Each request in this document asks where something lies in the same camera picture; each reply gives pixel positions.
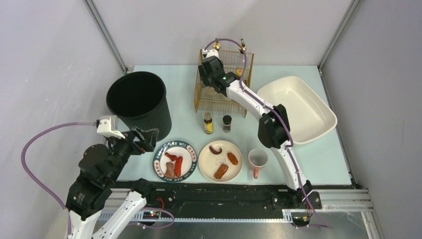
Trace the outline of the clear glass oil bottle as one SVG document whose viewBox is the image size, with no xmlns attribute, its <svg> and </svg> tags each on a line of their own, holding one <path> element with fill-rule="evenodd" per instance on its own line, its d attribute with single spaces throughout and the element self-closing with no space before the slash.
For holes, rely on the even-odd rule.
<svg viewBox="0 0 422 239">
<path fill-rule="evenodd" d="M 216 41 L 214 42 L 214 44 L 213 44 L 213 48 L 214 48 L 216 51 L 219 51 L 219 50 L 221 49 L 221 44 L 220 44 L 220 42 L 216 40 Z"/>
</svg>

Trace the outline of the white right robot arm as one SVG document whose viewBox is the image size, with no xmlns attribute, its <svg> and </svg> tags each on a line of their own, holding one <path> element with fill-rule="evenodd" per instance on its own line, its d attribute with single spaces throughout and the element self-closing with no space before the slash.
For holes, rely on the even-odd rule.
<svg viewBox="0 0 422 239">
<path fill-rule="evenodd" d="M 223 62 L 216 56 L 203 59 L 198 70 L 205 86 L 212 87 L 252 113 L 259 123 L 258 138 L 276 156 L 290 194 L 299 202 L 308 199 L 313 188 L 293 153 L 294 142 L 286 108 L 282 104 L 268 103 L 251 91 L 234 72 L 225 72 Z"/>
</svg>

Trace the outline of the oil bottle with brown liquid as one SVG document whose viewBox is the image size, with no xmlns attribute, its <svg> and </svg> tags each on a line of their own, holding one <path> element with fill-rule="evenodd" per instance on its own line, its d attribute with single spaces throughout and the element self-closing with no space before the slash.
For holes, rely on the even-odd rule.
<svg viewBox="0 0 422 239">
<path fill-rule="evenodd" d="M 240 40 L 240 47 L 239 47 L 239 52 L 241 53 L 241 54 L 245 54 L 245 52 L 246 52 L 246 50 L 247 50 L 247 47 L 246 47 L 246 44 L 245 44 L 245 42 L 244 42 L 244 39 L 242 38 L 241 40 Z"/>
</svg>

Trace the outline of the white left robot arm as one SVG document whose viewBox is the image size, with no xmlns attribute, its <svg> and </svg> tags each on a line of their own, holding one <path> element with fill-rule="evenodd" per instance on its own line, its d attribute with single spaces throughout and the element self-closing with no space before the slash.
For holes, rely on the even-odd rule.
<svg viewBox="0 0 422 239">
<path fill-rule="evenodd" d="M 104 227 L 94 232 L 112 188 L 130 156 L 153 152 L 158 134 L 157 128 L 142 130 L 135 127 L 106 136 L 108 145 L 95 144 L 85 150 L 78 164 L 80 174 L 71 185 L 66 201 L 71 230 L 68 238 L 115 239 L 137 212 L 156 201 L 156 186 L 146 179 L 138 179 L 131 183 L 126 199 Z"/>
</svg>

